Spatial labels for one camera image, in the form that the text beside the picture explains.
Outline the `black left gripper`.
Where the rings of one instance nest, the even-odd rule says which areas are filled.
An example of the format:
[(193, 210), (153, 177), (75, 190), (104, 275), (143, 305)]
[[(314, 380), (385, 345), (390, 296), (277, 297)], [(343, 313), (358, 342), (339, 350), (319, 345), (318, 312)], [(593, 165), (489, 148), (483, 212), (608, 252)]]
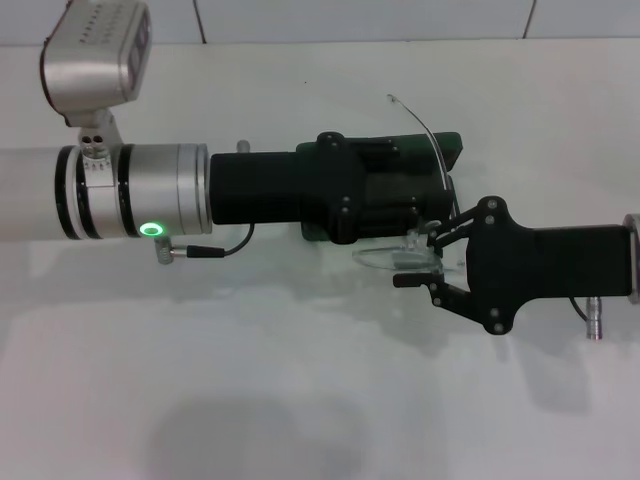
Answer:
[(212, 221), (310, 223), (333, 243), (347, 245), (359, 236), (403, 236), (421, 222), (450, 217), (454, 194), (443, 191), (440, 162), (428, 138), (357, 138), (356, 153), (374, 190), (422, 195), (363, 209), (363, 163), (344, 136), (325, 132), (294, 152), (213, 155)]

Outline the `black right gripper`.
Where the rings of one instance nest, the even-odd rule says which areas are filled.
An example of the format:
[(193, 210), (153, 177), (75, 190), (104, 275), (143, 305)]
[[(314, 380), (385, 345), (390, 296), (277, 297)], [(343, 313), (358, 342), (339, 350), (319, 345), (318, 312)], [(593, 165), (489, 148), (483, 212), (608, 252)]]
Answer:
[(394, 287), (425, 286), (435, 307), (498, 335), (533, 300), (629, 294), (629, 230), (622, 225), (525, 227), (504, 199), (485, 197), (431, 228), (427, 245), (443, 250), (463, 238), (469, 291), (442, 273), (397, 273)]

